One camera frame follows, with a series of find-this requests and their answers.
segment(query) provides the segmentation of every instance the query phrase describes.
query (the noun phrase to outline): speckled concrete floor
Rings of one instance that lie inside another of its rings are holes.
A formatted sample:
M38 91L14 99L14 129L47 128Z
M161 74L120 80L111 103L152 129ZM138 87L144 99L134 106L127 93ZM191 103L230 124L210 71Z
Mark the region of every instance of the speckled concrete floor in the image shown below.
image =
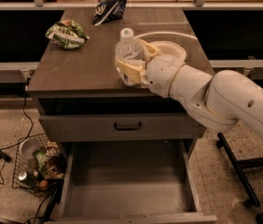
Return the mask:
M31 124L23 114L22 107L23 98L0 98L0 148L17 143L28 133ZM38 112L29 99L25 110L35 124L31 135L42 133L43 130L38 122ZM262 139L241 122L225 133L225 136L238 159L263 156ZM246 208L243 202L247 199L247 194L225 151L216 147L216 141L216 133L206 131L203 138L198 140L190 158L202 212L215 214L219 224L256 223L256 214L263 211L263 168L257 171L246 171L261 201L259 208ZM12 161L5 164L2 172L5 184L0 185L0 217L24 223L35 216L45 196L12 188L16 148L7 149L5 152ZM0 160L0 170L3 164L4 162Z

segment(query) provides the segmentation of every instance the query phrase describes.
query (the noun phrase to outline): closed drawer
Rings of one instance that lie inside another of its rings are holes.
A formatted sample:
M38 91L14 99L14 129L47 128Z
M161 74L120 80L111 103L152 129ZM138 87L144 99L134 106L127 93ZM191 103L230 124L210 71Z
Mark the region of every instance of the closed drawer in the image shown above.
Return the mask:
M41 116L55 142L193 139L205 128L186 113Z
M183 141L72 145L54 223L214 223L201 212Z

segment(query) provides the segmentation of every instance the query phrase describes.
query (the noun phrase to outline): white bottle cap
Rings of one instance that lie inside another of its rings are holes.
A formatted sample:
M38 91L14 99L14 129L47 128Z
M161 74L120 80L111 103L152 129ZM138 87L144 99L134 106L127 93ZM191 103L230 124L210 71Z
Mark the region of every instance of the white bottle cap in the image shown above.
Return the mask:
M131 28L124 28L120 33L120 40L124 43L130 43L134 39L133 30Z

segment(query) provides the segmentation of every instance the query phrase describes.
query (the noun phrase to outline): bottle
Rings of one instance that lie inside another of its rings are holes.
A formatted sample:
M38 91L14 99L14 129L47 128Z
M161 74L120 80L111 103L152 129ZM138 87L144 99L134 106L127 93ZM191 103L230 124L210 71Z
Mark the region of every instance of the bottle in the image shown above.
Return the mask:
M143 60L142 46L139 42L134 40L134 34L131 28L124 28L121 30L120 41L116 44L115 53L116 58L120 60ZM127 86L137 85L127 74L119 73Z

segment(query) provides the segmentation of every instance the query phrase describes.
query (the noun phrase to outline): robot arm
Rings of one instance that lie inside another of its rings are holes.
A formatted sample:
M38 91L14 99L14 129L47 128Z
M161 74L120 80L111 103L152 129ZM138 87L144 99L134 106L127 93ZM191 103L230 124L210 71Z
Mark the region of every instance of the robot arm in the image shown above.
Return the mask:
M172 55L154 58L146 72L152 92L178 101L206 128L226 132L241 120L263 138L263 89L251 79L230 70L213 77Z

